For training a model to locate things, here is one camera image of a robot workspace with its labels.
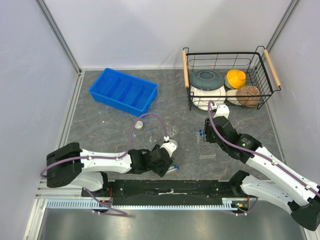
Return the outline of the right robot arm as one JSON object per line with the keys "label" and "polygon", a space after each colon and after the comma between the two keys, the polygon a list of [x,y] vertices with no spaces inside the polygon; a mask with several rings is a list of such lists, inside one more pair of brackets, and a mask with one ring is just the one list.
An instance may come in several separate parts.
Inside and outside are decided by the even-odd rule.
{"label": "right robot arm", "polygon": [[224,116],[207,117],[204,139],[216,143],[232,159],[256,169],[274,184],[238,171],[229,184],[235,197],[243,194],[258,197],[286,212],[303,228],[315,231],[320,225],[320,185],[311,181],[277,159],[262,143],[249,134],[237,133]]}

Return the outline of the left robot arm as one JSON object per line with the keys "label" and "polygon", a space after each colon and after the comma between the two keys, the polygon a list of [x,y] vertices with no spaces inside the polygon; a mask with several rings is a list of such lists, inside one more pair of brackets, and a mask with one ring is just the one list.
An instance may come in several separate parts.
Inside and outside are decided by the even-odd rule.
{"label": "left robot arm", "polygon": [[41,176],[49,188],[74,185],[104,197],[110,191],[108,172],[140,175],[152,171],[163,177],[174,162],[177,148],[177,142],[169,140],[152,150],[104,153],[81,149],[79,143],[72,142],[47,155]]}

